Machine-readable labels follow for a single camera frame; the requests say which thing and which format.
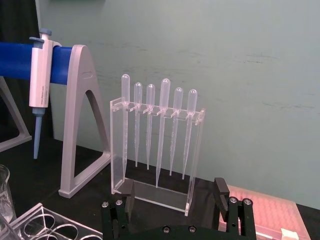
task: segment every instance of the stand base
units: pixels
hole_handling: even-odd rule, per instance
[[[121,189],[123,189],[125,185],[130,182],[129,180],[131,179],[125,178],[124,182],[115,192],[122,194]],[[186,193],[173,191],[167,188],[156,187],[155,185],[147,184],[141,181],[133,181],[136,199],[183,212],[186,217],[188,216],[190,203],[187,202]]]
[[[6,84],[5,79],[0,76],[0,98],[3,99],[6,107],[9,110],[9,113],[12,116],[12,119],[16,125],[16,127],[19,130],[19,135],[11,138],[9,140],[0,142],[0,153],[8,150],[10,148],[13,148],[15,146],[18,146],[20,144],[23,144],[27,141],[30,141],[32,137],[30,136],[28,129],[25,125],[24,120],[22,119],[22,116],[19,112],[19,109],[15,103],[14,98],[11,95],[11,92]]]
[[[25,142],[28,142],[31,139],[32,137],[30,135],[29,136],[19,135],[7,141],[3,141],[0,143],[0,153],[5,150],[11,149],[15,146],[18,146],[20,144],[24,144]]]
[[[72,187],[70,191],[60,189],[59,195],[67,199],[72,198],[73,195],[75,195],[83,186],[85,186],[102,169],[104,169],[110,163],[110,160],[110,154],[102,154],[101,157],[95,160],[90,166],[88,166],[74,178],[74,187]]]

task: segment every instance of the black table surface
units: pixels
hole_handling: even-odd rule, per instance
[[[103,201],[114,198],[111,195],[110,165],[98,173],[71,199],[61,197],[60,189],[61,162],[63,144],[54,139],[42,139],[38,160],[33,159],[33,141],[26,142],[4,152],[0,152],[0,164],[10,170],[9,185],[17,216],[20,216],[37,203],[66,216],[74,221],[102,231],[100,205]],[[100,156],[100,152],[77,146],[75,174]],[[155,181],[155,169],[145,171],[145,165],[136,168],[128,161],[128,177],[140,178],[145,182]],[[179,173],[173,178],[181,179]],[[162,184],[170,184],[174,190],[186,192],[188,179],[172,181],[168,171],[160,176]],[[188,217],[182,212],[158,206],[136,199],[131,216],[130,231],[137,233],[164,225],[195,225],[210,228],[212,224],[214,198],[212,183],[197,179],[193,201]],[[297,204],[306,229],[312,240],[320,240],[320,210]]]

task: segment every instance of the circular hole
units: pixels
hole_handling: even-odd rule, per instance
[[[103,240],[103,239],[97,235],[88,235],[80,238],[80,240]]]
[[[54,216],[51,214],[39,214],[30,218],[25,223],[23,232],[28,237],[37,237],[44,233],[44,229],[51,229],[54,224]]]
[[[58,240],[56,236],[45,234],[37,237],[35,240]]]
[[[63,236],[70,240],[75,240],[78,236],[78,229],[73,224],[62,224],[52,230],[50,236]]]

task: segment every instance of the pipette bulb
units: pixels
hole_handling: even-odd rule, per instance
[[[123,74],[121,77],[121,97],[123,97],[124,102],[129,104],[130,102],[130,76],[128,74]]]

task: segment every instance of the clear tube rack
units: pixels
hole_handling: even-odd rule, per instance
[[[134,179],[134,190],[136,199],[140,199],[146,202],[174,209],[183,212],[185,216],[188,216],[193,198],[197,164],[199,161],[199,151],[206,111],[205,109],[202,109],[201,111],[195,111],[191,114],[190,111],[188,111],[187,109],[179,109],[179,111],[177,111],[177,109],[175,108],[168,107],[164,110],[164,108],[159,105],[153,105],[151,107],[150,104],[145,103],[141,103],[137,107],[137,103],[135,103],[134,101],[128,101],[127,94],[123,95],[123,97],[110,101],[112,194],[121,194],[122,188],[125,188],[126,185],[127,152],[128,148],[132,147],[131,144],[128,144],[128,139],[126,139],[128,137],[128,122],[126,121],[128,120],[128,113],[136,114],[137,111],[139,112],[139,114],[141,114],[141,116],[151,115],[154,119],[161,118],[162,116],[167,121],[173,122],[174,119],[177,119],[179,122],[189,121],[192,124],[192,129],[195,131],[194,136],[196,139],[194,139],[192,146],[190,146],[190,152],[188,154],[188,161],[190,164],[190,178],[187,193],[177,192],[171,189],[158,187],[158,178],[154,182],[154,185],[140,182]],[[158,142],[153,141],[151,145],[152,148],[157,148]],[[139,162],[147,162],[147,160],[142,159],[141,157],[138,157],[138,159]]]

